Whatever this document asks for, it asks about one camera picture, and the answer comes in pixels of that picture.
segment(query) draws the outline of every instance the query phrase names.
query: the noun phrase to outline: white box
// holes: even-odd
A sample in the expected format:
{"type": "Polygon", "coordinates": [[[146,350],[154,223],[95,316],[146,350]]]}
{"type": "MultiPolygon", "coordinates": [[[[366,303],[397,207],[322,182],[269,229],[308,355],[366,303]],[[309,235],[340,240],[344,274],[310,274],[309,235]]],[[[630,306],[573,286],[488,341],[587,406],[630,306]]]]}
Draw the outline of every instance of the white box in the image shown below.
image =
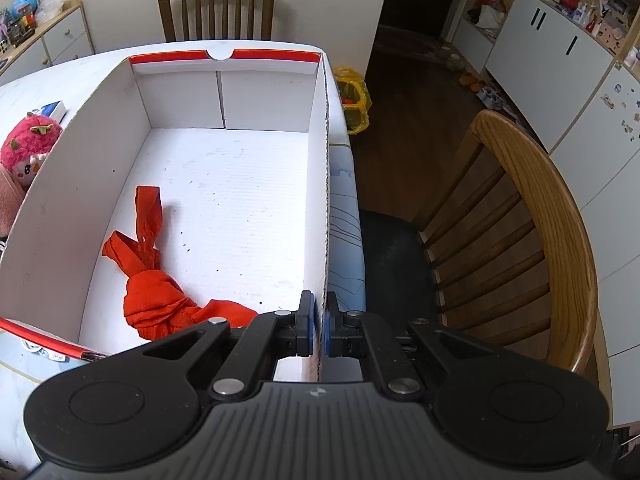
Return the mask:
{"type": "MultiPolygon", "coordinates": [[[[72,357],[145,343],[124,319],[126,275],[100,256],[114,230],[135,238],[136,186],[160,187],[162,270],[197,304],[296,310],[311,290],[321,312],[325,78],[320,55],[303,51],[236,49],[224,60],[161,52],[118,65],[22,204],[2,255],[0,328],[72,357]],[[242,92],[241,81],[267,91],[242,92]],[[240,112],[251,129],[240,129],[240,112]]],[[[290,358],[276,377],[313,378],[315,369],[290,358]]]]}

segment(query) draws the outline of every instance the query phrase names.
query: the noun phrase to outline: cloth strap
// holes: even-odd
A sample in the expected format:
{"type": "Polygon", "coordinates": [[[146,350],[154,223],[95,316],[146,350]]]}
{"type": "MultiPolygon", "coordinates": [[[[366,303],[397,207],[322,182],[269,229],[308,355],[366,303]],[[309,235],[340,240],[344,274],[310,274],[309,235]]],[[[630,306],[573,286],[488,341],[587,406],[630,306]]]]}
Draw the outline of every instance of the cloth strap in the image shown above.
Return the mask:
{"type": "Polygon", "coordinates": [[[129,279],[124,317],[140,337],[158,339],[210,317],[225,317],[232,327],[246,326],[257,313],[233,301],[211,300],[200,308],[180,286],[160,270],[160,251],[154,247],[162,228],[160,188],[136,188],[136,237],[114,231],[102,247],[129,279]]]}

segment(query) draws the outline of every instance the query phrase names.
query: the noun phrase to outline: pink plush toy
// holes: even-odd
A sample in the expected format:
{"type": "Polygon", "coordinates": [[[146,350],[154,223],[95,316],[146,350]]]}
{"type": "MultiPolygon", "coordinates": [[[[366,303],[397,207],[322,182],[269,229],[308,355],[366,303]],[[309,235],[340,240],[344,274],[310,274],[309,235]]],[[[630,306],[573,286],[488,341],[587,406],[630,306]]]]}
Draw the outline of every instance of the pink plush toy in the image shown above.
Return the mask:
{"type": "Polygon", "coordinates": [[[58,140],[62,128],[53,119],[28,114],[0,148],[0,163],[26,189],[58,140]]]}

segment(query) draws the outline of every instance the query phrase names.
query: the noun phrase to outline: blue globe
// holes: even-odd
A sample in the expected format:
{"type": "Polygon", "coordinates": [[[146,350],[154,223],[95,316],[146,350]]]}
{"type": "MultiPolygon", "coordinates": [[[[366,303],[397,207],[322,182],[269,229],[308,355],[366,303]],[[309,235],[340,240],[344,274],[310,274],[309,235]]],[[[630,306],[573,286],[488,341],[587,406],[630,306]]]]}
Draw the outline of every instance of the blue globe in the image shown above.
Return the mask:
{"type": "Polygon", "coordinates": [[[14,16],[14,18],[18,18],[18,8],[20,6],[22,6],[23,4],[30,4],[31,6],[31,10],[35,13],[36,9],[38,8],[38,0],[14,0],[14,4],[11,6],[11,14],[14,16]]]}

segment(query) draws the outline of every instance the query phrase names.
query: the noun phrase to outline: chair seat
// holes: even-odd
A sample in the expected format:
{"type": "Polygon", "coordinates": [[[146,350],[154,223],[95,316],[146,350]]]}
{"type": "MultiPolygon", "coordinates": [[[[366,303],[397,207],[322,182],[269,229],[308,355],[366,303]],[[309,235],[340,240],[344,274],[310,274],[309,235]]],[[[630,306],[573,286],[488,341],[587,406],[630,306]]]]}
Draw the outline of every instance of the chair seat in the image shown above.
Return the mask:
{"type": "Polygon", "coordinates": [[[436,288],[418,230],[409,222],[360,210],[367,311],[395,331],[409,320],[436,320],[436,288]]]}

